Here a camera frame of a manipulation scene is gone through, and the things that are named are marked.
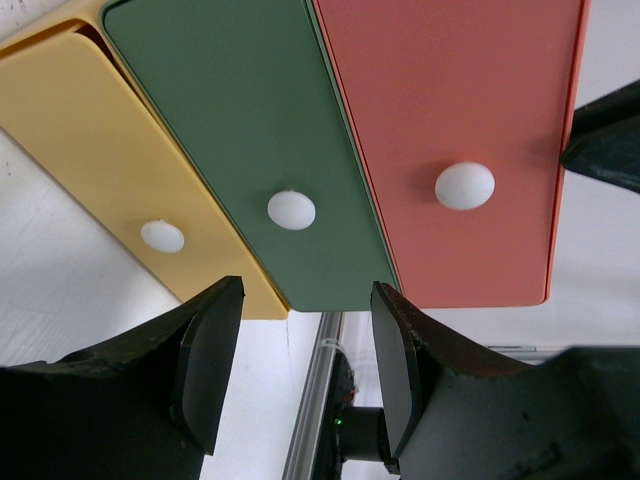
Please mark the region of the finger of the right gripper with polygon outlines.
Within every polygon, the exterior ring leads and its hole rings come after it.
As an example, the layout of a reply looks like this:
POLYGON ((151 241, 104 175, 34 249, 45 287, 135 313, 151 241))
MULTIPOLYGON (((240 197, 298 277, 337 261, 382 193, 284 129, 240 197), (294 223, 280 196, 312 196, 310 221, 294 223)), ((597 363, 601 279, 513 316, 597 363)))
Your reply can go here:
POLYGON ((575 110, 560 164, 570 172, 639 191, 638 81, 575 110))

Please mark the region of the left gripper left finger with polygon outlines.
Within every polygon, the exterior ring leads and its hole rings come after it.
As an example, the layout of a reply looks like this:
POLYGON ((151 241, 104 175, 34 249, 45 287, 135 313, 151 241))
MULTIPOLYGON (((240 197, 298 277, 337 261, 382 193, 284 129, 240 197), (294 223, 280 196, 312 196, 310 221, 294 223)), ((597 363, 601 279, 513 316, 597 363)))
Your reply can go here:
POLYGON ((244 288, 181 306, 54 363, 1 371, 5 479, 196 479, 215 448, 244 288))

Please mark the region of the yellow bottom drawer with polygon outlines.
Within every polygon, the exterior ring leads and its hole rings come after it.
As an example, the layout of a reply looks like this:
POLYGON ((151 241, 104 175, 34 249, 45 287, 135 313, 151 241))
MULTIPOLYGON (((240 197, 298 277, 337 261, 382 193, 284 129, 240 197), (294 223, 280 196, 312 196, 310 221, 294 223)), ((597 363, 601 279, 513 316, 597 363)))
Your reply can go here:
POLYGON ((243 279, 247 319, 288 306, 97 32, 65 22, 1 51, 1 124, 176 297, 243 279))

